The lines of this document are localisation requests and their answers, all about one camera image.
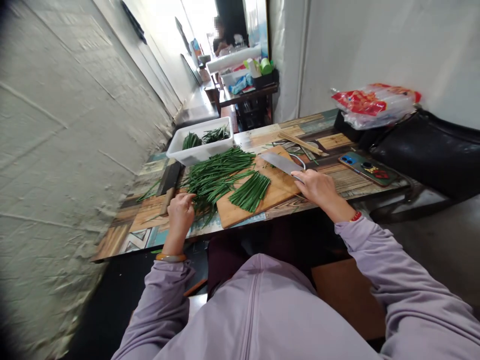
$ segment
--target knife handle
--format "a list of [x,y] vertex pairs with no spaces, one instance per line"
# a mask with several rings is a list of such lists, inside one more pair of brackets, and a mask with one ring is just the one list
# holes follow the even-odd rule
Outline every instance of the knife handle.
[[165,199],[163,199],[163,204],[161,205],[161,211],[160,211],[161,217],[166,217],[169,214],[167,208],[169,207],[170,202],[174,198],[174,195],[175,195],[174,187],[171,187],[166,191]]
[[297,179],[299,182],[301,182],[302,184],[304,184],[304,182],[303,182],[302,180],[300,180],[299,177],[297,177],[297,176],[295,176],[295,175],[291,175],[291,177]]

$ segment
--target phone case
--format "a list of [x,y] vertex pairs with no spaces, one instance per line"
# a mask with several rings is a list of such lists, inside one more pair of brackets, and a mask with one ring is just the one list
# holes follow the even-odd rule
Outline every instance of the phone case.
[[380,165],[375,160],[358,155],[356,152],[347,152],[340,156],[338,161],[383,187],[390,185],[399,177],[395,171]]

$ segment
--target wooden cutting board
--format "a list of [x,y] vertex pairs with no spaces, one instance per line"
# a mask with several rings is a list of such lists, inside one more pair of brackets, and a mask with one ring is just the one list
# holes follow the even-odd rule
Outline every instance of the wooden cutting board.
[[[273,152],[293,161],[289,153],[281,146],[275,146],[263,152]],[[260,202],[260,205],[256,208],[254,213],[242,210],[230,202],[229,197],[233,194],[233,191],[230,191],[228,194],[220,198],[220,200],[216,202],[216,206],[218,207],[221,226],[224,229],[238,224],[255,214],[264,212],[275,205],[281,204],[285,200],[293,198],[295,194],[300,194],[300,190],[295,185],[293,177],[276,167],[273,168],[269,162],[266,162],[258,155],[256,156],[254,162],[254,169],[271,180],[271,184],[268,186],[265,198],[262,202]],[[245,183],[249,178],[250,177],[243,178],[235,187],[239,188],[241,184]]]

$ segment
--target wooden table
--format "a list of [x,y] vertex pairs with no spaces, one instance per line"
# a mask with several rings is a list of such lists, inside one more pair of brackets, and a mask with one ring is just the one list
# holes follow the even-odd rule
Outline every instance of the wooden table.
[[[278,91],[279,91],[278,83],[273,83],[272,85],[268,85],[264,88],[249,91],[247,93],[241,93],[238,95],[232,94],[230,91],[227,90],[226,87],[224,87],[223,89],[218,89],[218,91],[214,92],[213,98],[214,98],[218,113],[220,114],[222,111],[222,108],[226,108],[231,105],[243,103],[247,100],[252,100],[252,99],[256,99],[264,96],[268,97],[268,102],[270,106],[272,106],[272,95],[277,93]],[[273,117],[274,117],[274,112],[272,111],[271,118],[270,118],[271,123],[274,122]]]
[[[302,159],[309,169],[316,169],[333,177],[338,192],[352,202],[406,191],[409,188],[409,183],[404,178],[400,178],[387,187],[381,187],[338,162],[340,155],[355,150],[356,145],[333,128],[336,115],[336,109],[329,110],[281,124],[240,132],[234,135],[235,143],[243,150],[256,154],[268,148],[268,145],[272,143],[275,145],[282,144],[284,148],[292,150],[296,145],[279,137],[279,131],[281,130],[318,146],[328,153],[328,156],[320,157],[309,153],[308,156],[315,161],[309,160],[307,155],[302,155]],[[158,248],[164,244],[169,232],[169,218],[157,217],[154,220],[148,220],[160,213],[165,196],[152,196],[141,202],[137,202],[137,199],[163,175],[167,165],[174,161],[168,159],[164,152],[153,154],[148,159],[148,162],[138,174],[130,193],[120,206],[110,228],[97,247],[92,261],[143,249]],[[236,226],[267,221],[289,215],[293,211],[300,212],[314,207],[315,205],[311,202],[294,197]],[[213,220],[207,226],[203,227],[203,225],[201,221],[194,222],[187,237],[191,238],[223,230],[218,214],[213,217]]]

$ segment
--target hand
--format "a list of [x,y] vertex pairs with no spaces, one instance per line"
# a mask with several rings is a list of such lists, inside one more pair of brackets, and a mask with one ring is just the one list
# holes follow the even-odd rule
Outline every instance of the hand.
[[223,49],[226,49],[228,48],[228,44],[225,42],[225,41],[222,41],[218,44],[218,47],[215,51],[215,55],[218,57],[220,55],[220,52],[223,50]]
[[303,195],[312,203],[317,204],[334,222],[350,221],[357,213],[349,203],[341,197],[335,189],[334,180],[321,172],[308,169],[305,172],[292,171],[303,181],[296,180],[295,184]]
[[170,229],[163,245],[162,254],[181,255],[183,254],[185,238],[195,218],[195,210],[192,206],[192,199],[195,194],[181,193],[173,198],[168,211]]

